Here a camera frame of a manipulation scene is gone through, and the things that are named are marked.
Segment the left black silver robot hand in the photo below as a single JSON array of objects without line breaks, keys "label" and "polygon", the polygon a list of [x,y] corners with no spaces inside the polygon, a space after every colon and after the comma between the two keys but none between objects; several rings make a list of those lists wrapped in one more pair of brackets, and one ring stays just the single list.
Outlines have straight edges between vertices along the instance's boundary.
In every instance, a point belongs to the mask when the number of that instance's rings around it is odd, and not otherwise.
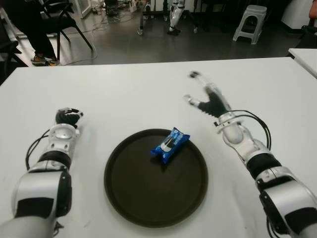
[{"label": "left black silver robot hand", "polygon": [[59,109],[55,115],[55,122],[56,124],[68,124],[76,129],[77,122],[83,115],[80,110],[74,108]]}]

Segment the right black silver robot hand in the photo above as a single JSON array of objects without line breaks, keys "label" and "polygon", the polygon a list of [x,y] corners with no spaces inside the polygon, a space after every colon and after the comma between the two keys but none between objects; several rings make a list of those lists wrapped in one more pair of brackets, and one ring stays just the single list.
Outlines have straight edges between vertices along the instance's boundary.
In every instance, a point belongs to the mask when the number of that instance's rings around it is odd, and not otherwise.
[{"label": "right black silver robot hand", "polygon": [[194,106],[215,118],[219,118],[231,111],[231,107],[222,92],[210,79],[206,78],[198,71],[191,71],[189,77],[202,85],[203,90],[209,99],[207,102],[202,102],[194,99],[190,95],[185,95],[184,99],[189,105]]}]

